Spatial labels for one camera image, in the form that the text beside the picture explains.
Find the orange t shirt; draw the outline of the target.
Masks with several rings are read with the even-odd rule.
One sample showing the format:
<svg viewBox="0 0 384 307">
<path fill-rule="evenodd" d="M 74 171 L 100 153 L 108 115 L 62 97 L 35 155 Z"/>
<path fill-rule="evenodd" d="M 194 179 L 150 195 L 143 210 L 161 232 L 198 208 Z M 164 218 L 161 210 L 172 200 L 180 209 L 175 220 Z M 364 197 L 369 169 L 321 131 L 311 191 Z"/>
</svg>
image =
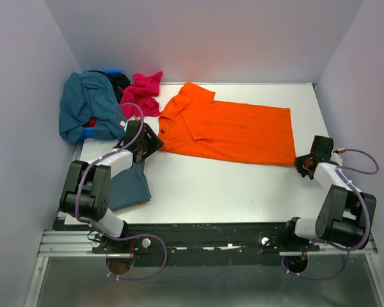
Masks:
<svg viewBox="0 0 384 307">
<path fill-rule="evenodd" d="M 158 136 L 173 154 L 276 166 L 296 157 L 288 108 L 218 101 L 193 83 L 162 110 Z"/>
</svg>

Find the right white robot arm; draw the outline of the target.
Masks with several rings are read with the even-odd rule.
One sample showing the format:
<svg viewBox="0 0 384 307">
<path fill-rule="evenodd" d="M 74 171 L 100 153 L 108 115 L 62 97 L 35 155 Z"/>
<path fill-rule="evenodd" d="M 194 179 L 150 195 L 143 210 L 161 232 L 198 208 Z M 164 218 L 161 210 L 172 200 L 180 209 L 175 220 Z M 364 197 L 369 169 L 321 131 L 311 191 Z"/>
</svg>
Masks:
<svg viewBox="0 0 384 307">
<path fill-rule="evenodd" d="M 334 149 L 332 138 L 315 136 L 310 153 L 295 159 L 294 166 L 301 177 L 316 180 L 326 191 L 326 198 L 317 217 L 293 217 L 286 222 L 282 234 L 283 246 L 297 250 L 307 242 L 327 243 L 341 251 L 363 249 L 371 233 L 377 200 L 372 194 L 357 188 L 343 171 L 364 175 L 379 171 L 377 161 L 366 152 L 355 149 Z M 341 154 L 357 152 L 374 163 L 374 171 L 362 171 L 342 164 Z"/>
</svg>

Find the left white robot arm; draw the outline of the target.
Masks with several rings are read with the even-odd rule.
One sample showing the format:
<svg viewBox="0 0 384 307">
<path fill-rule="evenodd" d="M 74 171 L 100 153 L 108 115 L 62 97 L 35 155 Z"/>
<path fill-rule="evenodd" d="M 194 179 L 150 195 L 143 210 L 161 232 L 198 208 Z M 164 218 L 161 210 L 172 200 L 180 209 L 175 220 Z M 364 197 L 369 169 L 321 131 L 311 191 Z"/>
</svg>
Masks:
<svg viewBox="0 0 384 307">
<path fill-rule="evenodd" d="M 127 224 L 116 210 L 146 203 L 151 193 L 145 176 L 145 160 L 164 143 L 147 123 L 131 119 L 125 136 L 107 153 L 70 163 L 60 198 L 60 210 L 100 234 L 116 253 L 128 248 Z"/>
</svg>

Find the grey blue t shirt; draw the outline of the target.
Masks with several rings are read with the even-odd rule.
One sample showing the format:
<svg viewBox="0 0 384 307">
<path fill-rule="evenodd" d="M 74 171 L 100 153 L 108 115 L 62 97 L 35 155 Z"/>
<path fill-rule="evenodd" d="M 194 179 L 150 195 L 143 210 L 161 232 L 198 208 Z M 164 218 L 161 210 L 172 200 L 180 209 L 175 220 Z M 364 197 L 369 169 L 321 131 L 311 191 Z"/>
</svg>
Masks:
<svg viewBox="0 0 384 307">
<path fill-rule="evenodd" d="M 146 203 L 151 199 L 145 162 L 141 161 L 130 169 L 120 172 L 111 179 L 109 208 L 112 211 Z"/>
</svg>

